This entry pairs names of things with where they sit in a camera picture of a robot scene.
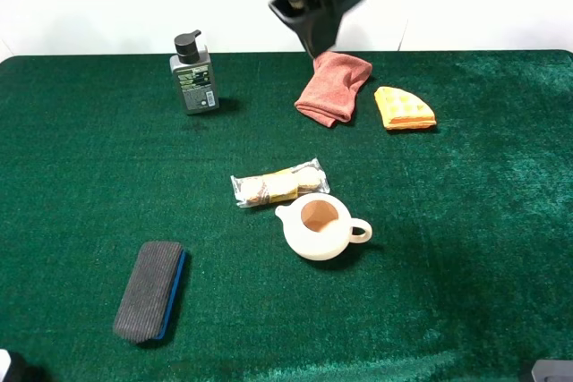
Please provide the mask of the white ceramic teapot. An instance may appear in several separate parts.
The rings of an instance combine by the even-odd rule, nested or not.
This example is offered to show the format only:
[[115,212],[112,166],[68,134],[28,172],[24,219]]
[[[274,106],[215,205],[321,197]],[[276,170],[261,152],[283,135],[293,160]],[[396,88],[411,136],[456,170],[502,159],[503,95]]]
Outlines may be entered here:
[[326,193],[305,194],[289,205],[276,207],[275,215],[292,251],[312,261],[334,259],[349,244],[372,238],[368,222],[352,217],[341,200]]

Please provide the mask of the grey object bottom right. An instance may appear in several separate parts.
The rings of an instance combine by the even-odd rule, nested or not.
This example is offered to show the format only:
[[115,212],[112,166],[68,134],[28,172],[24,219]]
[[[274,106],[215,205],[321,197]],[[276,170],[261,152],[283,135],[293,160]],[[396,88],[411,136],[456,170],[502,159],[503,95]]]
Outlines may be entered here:
[[572,382],[572,360],[537,360],[528,363],[519,377],[522,382]]

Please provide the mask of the folded red cloth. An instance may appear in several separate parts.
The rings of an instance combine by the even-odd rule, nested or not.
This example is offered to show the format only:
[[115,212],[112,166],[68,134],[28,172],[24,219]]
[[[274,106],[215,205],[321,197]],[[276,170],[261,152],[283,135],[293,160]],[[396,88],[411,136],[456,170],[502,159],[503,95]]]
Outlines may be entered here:
[[295,101],[296,110],[328,128],[336,122],[348,123],[357,93],[371,77],[372,64],[352,55],[325,52],[314,59],[313,69]]

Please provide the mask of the grey pump bottle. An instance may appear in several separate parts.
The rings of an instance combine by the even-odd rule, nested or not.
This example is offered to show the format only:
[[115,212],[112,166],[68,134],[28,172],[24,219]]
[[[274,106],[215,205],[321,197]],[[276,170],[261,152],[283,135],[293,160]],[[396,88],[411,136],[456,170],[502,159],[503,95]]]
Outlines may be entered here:
[[179,98],[187,115],[196,115],[219,108],[218,93],[210,53],[199,48],[200,30],[174,38],[175,54],[169,65]]

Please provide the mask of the yellow waffle toy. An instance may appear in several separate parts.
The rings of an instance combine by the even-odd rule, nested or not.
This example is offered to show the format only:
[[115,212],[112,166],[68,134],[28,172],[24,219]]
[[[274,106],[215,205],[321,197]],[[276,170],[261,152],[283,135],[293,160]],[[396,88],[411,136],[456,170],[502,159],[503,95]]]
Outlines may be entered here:
[[381,113],[383,127],[388,131],[421,130],[437,124],[433,110],[411,92],[379,87],[374,99]]

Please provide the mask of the wrapped pastry packet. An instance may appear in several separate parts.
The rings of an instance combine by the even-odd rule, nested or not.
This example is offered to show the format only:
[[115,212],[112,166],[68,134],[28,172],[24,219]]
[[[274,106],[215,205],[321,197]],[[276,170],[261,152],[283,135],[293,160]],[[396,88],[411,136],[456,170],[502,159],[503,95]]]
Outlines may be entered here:
[[327,175],[317,158],[270,174],[231,177],[236,205],[253,208],[298,199],[310,193],[330,193]]

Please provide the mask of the green table cloth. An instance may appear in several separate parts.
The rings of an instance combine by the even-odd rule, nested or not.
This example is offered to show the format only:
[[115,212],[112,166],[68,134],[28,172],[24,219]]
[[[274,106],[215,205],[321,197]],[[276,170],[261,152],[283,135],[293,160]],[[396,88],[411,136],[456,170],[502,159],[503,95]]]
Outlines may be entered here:
[[[216,54],[185,115],[166,55],[1,65],[1,345],[31,381],[515,381],[572,356],[572,56],[369,53],[349,124],[300,53]],[[437,124],[388,131],[374,93]],[[372,238],[312,261],[231,177],[317,158]],[[163,339],[113,332],[140,247],[179,242]]]

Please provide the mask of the grey blue board eraser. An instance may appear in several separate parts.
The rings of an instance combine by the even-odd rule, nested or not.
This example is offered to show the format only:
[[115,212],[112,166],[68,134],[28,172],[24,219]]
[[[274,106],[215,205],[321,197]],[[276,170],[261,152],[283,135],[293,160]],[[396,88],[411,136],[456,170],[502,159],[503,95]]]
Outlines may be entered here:
[[132,344],[164,338],[184,270],[179,242],[145,242],[115,315],[113,332]]

